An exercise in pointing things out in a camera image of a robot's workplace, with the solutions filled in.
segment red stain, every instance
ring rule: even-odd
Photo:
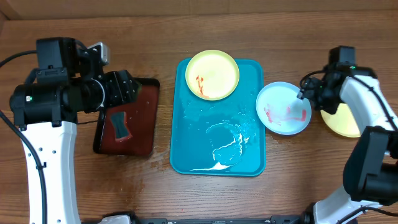
[[[302,111],[302,116],[301,118],[293,118],[293,117],[283,117],[278,113],[275,113],[275,111],[271,110],[272,107],[270,105],[267,105],[267,109],[264,107],[264,111],[266,112],[266,115],[268,117],[268,121],[270,123],[275,122],[278,125],[281,125],[282,121],[288,121],[288,120],[295,120],[295,121],[305,121],[305,119],[307,118],[307,111],[303,110]],[[287,114],[290,114],[291,110],[290,110],[290,106],[288,106],[286,108],[287,110]]]
[[[208,99],[209,97],[203,94],[203,77],[200,78],[199,75],[198,75],[197,76],[197,81],[198,81],[198,87],[199,87],[199,91],[200,91],[199,94],[202,97]]]

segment pale yellow plate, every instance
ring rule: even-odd
[[[321,115],[326,125],[335,133],[349,138],[358,138],[361,136],[354,116],[345,103],[340,103],[337,112],[333,115],[321,110]]]
[[[205,50],[189,61],[185,71],[187,85],[204,100],[220,100],[229,96],[239,82],[235,60],[220,50]]]

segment wooden table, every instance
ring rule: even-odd
[[[170,166],[170,130],[178,63],[197,52],[219,49],[252,58],[264,84],[298,85],[327,63],[328,50],[357,47],[357,63],[372,67],[390,105],[398,110],[397,11],[304,12],[228,16],[123,17],[59,21],[7,21],[0,58],[35,49],[44,37],[74,37],[111,48],[106,71],[127,69],[161,83],[154,153],[148,159],[97,155],[95,124],[78,127],[75,146],[77,202],[82,220],[134,210],[140,217],[220,218],[299,214],[342,184],[342,171],[357,139],[331,132],[318,113],[295,136],[267,132],[267,167],[255,178],[181,175]],[[11,118],[9,97],[32,68],[34,55],[0,69],[0,109]],[[80,121],[96,119],[81,114]],[[0,122],[0,222],[28,223],[27,171],[21,141]],[[398,212],[398,206],[386,207]],[[361,223],[396,223],[369,212]]]

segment blue tray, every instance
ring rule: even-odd
[[[206,101],[185,81],[190,58],[177,67],[170,163],[182,174],[252,177],[266,167],[266,129],[256,113],[264,86],[254,60],[236,59],[239,83],[228,97]]]

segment tray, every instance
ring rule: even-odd
[[[235,91],[218,101],[195,96],[185,81],[190,58],[177,67],[170,163],[182,174],[252,177],[266,167],[266,129],[256,113],[264,86],[254,60],[236,59],[240,79]]]

